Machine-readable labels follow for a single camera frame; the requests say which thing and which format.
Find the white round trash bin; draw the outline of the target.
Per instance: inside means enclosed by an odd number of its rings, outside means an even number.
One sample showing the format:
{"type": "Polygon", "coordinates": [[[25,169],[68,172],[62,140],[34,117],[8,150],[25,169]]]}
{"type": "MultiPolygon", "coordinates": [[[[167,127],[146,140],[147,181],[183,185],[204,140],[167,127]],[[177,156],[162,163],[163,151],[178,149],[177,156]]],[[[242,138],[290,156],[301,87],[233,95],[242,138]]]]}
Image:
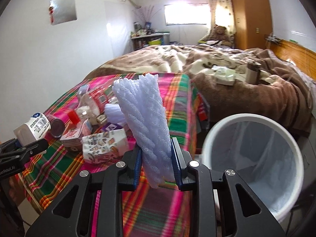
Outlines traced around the white round trash bin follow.
{"type": "Polygon", "coordinates": [[[235,170],[278,222],[302,190],[298,144],[283,126],[261,115],[240,113],[216,123],[204,140],[201,161],[211,170],[235,170]]]}

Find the patterned window curtain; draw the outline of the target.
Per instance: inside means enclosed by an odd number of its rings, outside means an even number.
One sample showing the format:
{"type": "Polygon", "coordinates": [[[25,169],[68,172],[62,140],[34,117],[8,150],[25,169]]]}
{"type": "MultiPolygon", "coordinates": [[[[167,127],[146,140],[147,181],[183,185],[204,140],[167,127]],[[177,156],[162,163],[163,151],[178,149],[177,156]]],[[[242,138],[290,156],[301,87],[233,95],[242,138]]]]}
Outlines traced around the patterned window curtain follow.
{"type": "Polygon", "coordinates": [[[202,39],[204,41],[207,40],[216,25],[225,27],[229,37],[235,35],[236,26],[232,0],[208,0],[208,4],[211,12],[210,29],[208,34],[202,39]]]}

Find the silver wall poster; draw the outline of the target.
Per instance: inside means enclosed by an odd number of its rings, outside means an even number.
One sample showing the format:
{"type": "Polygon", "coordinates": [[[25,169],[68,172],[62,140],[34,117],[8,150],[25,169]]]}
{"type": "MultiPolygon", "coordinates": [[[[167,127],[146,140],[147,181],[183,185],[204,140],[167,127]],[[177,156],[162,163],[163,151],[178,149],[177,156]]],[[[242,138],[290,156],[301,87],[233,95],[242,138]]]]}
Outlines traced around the silver wall poster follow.
{"type": "Polygon", "coordinates": [[[77,20],[75,0],[51,0],[49,3],[49,16],[52,25],[77,20]]]}

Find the white foam fruit net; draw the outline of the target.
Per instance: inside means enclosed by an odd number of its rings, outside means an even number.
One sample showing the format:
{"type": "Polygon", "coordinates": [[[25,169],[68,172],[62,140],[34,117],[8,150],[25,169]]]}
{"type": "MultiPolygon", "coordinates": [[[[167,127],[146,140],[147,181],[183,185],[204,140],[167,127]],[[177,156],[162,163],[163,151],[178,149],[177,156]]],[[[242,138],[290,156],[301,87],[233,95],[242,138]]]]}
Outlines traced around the white foam fruit net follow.
{"type": "Polygon", "coordinates": [[[158,84],[159,76],[147,73],[136,80],[114,81],[113,92],[126,122],[142,150],[142,167],[151,188],[175,180],[166,110],[158,84]]]}

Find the white tissue pack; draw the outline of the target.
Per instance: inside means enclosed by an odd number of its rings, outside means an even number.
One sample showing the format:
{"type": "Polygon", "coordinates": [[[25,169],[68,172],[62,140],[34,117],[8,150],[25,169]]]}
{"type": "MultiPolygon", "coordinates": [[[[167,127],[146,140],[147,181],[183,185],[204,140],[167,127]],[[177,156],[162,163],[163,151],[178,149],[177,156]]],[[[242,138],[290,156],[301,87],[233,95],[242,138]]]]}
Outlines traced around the white tissue pack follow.
{"type": "Polygon", "coordinates": [[[236,72],[233,69],[230,69],[226,66],[217,66],[212,67],[214,71],[213,77],[215,82],[224,86],[233,86],[236,80],[236,72]]]}

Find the white medicine bottle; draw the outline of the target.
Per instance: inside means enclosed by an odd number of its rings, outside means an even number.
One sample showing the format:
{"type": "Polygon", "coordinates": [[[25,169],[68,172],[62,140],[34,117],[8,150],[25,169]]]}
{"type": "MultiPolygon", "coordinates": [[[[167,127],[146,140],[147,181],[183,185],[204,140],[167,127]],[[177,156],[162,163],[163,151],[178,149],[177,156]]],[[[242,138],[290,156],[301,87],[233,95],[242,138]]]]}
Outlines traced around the white medicine bottle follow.
{"type": "Polygon", "coordinates": [[[28,122],[25,122],[13,132],[19,143],[26,146],[46,136],[51,129],[50,122],[43,113],[35,113],[30,117],[28,122]]]}

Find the patterned paper cup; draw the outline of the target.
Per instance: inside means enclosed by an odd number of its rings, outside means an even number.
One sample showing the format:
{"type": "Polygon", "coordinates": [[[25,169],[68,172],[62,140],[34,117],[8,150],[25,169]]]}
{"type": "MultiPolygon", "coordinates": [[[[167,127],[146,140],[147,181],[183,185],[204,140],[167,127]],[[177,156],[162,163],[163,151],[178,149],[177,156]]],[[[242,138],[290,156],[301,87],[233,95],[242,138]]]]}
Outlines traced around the patterned paper cup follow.
{"type": "Polygon", "coordinates": [[[90,164],[104,163],[130,150],[124,130],[96,133],[82,138],[83,158],[90,164]]]}

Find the clear plastic bottle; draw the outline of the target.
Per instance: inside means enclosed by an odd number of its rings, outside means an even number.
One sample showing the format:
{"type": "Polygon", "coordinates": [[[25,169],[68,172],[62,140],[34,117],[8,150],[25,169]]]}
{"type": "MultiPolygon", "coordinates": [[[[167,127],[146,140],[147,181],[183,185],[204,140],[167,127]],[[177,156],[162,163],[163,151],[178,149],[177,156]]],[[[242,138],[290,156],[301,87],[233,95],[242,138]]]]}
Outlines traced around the clear plastic bottle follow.
{"type": "Polygon", "coordinates": [[[113,84],[102,84],[93,88],[82,96],[80,106],[88,106],[95,116],[99,116],[104,113],[106,104],[118,103],[112,87],[113,84]]]}

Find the brown teddy bear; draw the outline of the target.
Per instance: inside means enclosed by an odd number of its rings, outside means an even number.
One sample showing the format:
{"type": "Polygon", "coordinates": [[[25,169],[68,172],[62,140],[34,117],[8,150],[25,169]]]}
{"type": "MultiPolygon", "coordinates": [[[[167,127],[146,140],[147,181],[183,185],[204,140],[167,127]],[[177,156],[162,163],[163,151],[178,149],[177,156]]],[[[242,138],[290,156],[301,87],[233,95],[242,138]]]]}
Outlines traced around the brown teddy bear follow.
{"type": "Polygon", "coordinates": [[[220,25],[215,25],[211,31],[210,41],[220,41],[221,45],[232,47],[232,41],[227,33],[227,28],[220,25]]]}

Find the wooden wardrobe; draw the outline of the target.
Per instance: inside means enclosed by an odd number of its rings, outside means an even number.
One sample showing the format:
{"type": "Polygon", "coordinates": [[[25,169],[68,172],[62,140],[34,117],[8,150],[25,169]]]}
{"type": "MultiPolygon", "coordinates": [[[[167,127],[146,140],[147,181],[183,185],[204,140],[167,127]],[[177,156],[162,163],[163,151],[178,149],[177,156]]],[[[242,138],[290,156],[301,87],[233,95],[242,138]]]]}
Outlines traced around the wooden wardrobe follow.
{"type": "Polygon", "coordinates": [[[266,38],[273,32],[269,0],[231,0],[235,19],[235,47],[266,47],[266,38]]]}

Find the cluttered desk shelf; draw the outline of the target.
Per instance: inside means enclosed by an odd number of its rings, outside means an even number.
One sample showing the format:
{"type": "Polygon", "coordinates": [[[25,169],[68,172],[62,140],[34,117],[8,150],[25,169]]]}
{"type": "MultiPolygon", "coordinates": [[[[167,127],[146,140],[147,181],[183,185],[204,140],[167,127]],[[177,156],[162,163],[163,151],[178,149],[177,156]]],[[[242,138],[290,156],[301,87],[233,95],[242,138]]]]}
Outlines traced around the cluttered desk shelf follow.
{"type": "Polygon", "coordinates": [[[135,31],[131,32],[133,50],[140,50],[152,45],[170,44],[170,32],[160,32],[152,29],[150,22],[145,22],[144,28],[135,22],[135,31]]]}

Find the wooden headboard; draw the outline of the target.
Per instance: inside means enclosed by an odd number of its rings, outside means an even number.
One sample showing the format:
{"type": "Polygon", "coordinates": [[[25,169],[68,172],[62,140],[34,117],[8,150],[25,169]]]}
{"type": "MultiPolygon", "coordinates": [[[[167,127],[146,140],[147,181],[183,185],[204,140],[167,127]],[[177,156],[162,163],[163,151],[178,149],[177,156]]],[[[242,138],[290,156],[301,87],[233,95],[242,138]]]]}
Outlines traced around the wooden headboard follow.
{"type": "Polygon", "coordinates": [[[286,40],[267,40],[266,48],[270,49],[276,57],[295,64],[303,73],[315,80],[316,54],[314,51],[286,40]]]}

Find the dried branch bouquet vase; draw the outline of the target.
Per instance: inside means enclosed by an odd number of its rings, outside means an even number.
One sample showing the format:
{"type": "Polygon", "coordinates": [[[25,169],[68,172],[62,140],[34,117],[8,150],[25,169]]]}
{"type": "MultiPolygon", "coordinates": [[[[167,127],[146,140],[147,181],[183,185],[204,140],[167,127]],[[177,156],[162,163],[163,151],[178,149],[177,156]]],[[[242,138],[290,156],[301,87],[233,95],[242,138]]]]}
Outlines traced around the dried branch bouquet vase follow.
{"type": "Polygon", "coordinates": [[[155,5],[144,5],[133,10],[134,16],[137,18],[139,23],[142,23],[144,30],[147,32],[152,29],[152,18],[155,16],[161,9],[157,9],[155,5]]]}

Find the pink strawberry milk carton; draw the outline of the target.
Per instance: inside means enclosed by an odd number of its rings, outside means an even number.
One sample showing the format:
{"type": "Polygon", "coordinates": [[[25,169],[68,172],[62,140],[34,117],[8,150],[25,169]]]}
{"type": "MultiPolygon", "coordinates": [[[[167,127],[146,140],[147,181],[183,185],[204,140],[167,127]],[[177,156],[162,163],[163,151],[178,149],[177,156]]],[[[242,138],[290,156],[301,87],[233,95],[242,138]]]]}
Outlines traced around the pink strawberry milk carton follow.
{"type": "Polygon", "coordinates": [[[67,150],[80,152],[83,148],[82,138],[91,133],[92,125],[88,119],[77,125],[70,122],[59,140],[67,150]]]}

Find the brown white thermos cup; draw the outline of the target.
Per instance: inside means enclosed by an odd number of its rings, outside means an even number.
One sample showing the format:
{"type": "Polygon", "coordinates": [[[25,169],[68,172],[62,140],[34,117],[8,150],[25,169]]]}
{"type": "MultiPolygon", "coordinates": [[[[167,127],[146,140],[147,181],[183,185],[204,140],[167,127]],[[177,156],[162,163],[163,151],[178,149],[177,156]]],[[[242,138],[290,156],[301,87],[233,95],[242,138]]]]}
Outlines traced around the brown white thermos cup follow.
{"type": "Polygon", "coordinates": [[[245,81],[248,84],[257,85],[260,77],[260,64],[257,62],[248,62],[246,66],[245,81]]]}

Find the brown cream fleece blanket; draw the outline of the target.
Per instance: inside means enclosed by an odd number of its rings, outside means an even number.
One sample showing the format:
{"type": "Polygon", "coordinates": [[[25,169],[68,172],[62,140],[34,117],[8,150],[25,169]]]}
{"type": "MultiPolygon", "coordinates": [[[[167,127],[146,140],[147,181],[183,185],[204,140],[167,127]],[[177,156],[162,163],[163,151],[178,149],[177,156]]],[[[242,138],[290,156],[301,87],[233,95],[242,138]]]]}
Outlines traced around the brown cream fleece blanket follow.
{"type": "Polygon", "coordinates": [[[187,75],[209,104],[212,122],[253,113],[297,134],[311,130],[311,89],[297,69],[270,50],[152,45],[102,64],[88,78],[148,72],[187,75]]]}

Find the small purple milk carton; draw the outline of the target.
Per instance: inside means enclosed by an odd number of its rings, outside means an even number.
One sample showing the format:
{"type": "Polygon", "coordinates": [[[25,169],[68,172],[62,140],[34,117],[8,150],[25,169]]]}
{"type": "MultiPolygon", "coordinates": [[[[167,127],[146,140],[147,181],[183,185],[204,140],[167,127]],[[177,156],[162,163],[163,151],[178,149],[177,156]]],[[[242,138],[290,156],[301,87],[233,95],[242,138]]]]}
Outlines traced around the small purple milk carton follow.
{"type": "Polygon", "coordinates": [[[102,126],[102,130],[104,132],[121,130],[121,129],[123,129],[123,126],[121,126],[120,124],[114,124],[114,123],[110,123],[110,122],[107,122],[104,126],[102,126]]]}

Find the red milk drink can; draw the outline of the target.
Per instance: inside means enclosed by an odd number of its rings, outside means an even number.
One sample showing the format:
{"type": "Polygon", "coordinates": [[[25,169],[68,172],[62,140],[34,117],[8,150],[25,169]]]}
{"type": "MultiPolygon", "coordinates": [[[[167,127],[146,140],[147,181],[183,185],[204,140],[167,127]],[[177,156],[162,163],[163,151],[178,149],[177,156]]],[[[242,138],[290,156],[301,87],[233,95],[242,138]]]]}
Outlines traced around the red milk drink can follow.
{"type": "Polygon", "coordinates": [[[47,119],[50,122],[50,133],[54,138],[60,138],[65,130],[64,122],[58,117],[48,114],[47,119]]]}

